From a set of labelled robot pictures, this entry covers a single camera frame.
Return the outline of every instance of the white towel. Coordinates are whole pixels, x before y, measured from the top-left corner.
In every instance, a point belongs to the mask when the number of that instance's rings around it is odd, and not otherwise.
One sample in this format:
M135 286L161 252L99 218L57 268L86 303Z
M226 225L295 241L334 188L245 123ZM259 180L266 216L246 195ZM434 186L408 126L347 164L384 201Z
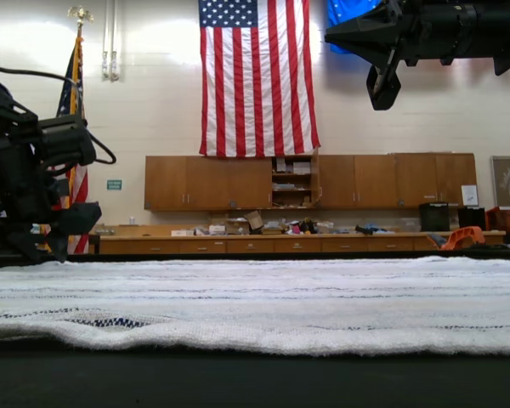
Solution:
M510 354L510 261L46 263L0 269L0 339L91 349Z

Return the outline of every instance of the drawer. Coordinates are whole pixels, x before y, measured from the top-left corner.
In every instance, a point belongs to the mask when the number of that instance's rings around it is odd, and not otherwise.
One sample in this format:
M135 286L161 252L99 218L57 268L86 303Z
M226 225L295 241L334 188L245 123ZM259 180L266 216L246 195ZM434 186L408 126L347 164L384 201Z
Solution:
M276 252L321 252L320 240L301 238L299 240L282 239L274 241Z
M322 252L366 252L368 240L364 238L329 238L321 240Z
M227 242L228 253L272 253L272 240L230 240Z
M150 253L179 253L179 245L176 241L101 241L101 254L112 255L146 255Z
M180 241L179 253L226 253L224 240Z
M414 251L438 251L439 249L425 236L414 238Z
M411 238L370 238L368 250L373 252L383 251L413 251L414 242Z

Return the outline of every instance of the american flag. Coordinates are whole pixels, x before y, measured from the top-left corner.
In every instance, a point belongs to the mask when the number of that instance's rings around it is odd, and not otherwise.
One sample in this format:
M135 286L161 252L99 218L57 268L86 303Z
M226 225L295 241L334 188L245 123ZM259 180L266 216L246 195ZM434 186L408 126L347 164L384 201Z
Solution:
M76 46L71 54L70 63L66 76L77 83L81 100L83 101L83 54L82 38L78 37ZM81 107L82 115L85 117L83 104ZM65 82L60 95L59 109L57 116L72 115L77 111L77 94L70 82ZM70 208L74 202L85 202L88 195L88 175L87 168L84 166L75 166L65 175L70 182L70 194L62 197L60 201L61 208ZM87 253L88 235L71 236L68 242L68 253Z
M204 156L302 154L320 146L309 0L199 0Z

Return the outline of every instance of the green sign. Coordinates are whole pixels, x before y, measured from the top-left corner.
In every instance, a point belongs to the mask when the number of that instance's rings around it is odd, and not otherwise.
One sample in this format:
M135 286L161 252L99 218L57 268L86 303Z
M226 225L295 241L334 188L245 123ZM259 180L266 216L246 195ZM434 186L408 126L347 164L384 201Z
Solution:
M108 190L118 190L122 189L122 180L108 180Z

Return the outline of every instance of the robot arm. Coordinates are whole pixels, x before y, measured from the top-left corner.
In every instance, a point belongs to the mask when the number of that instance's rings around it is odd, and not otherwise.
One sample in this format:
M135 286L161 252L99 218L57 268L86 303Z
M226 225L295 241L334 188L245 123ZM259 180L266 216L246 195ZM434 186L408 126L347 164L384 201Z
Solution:
M393 106L404 60L492 58L495 73L510 69L510 0L382 0L360 17L326 31L325 41L372 64L366 87L376 111Z
M45 240L55 257L65 261L68 235L87 234L101 211L98 203L54 209L69 194L68 180L55 177L97 161L94 139L80 115L39 121L0 83L0 213L6 213L0 216L0 249L39 259L30 230L33 224L49 224ZM110 155L112 164L116 159Z

